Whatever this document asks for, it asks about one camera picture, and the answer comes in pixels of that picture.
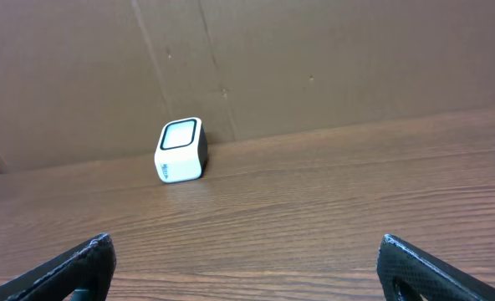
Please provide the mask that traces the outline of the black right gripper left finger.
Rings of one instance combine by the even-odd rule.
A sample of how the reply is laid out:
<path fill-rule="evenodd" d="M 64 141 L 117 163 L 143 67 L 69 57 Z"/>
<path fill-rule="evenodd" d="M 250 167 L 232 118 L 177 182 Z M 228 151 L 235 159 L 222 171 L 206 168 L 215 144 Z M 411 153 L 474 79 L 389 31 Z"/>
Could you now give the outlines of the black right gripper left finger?
<path fill-rule="evenodd" d="M 0 286 L 0 300 L 103 301 L 116 267 L 108 233 L 100 233 Z"/>

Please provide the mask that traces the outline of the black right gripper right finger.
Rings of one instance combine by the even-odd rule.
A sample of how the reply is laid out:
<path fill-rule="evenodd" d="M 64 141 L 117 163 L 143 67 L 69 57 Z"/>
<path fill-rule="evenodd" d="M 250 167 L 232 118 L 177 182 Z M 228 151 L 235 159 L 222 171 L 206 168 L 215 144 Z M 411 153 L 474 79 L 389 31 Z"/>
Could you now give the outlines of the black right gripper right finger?
<path fill-rule="evenodd" d="M 376 272 L 388 301 L 495 301 L 494 287 L 391 234 L 380 243 Z"/>

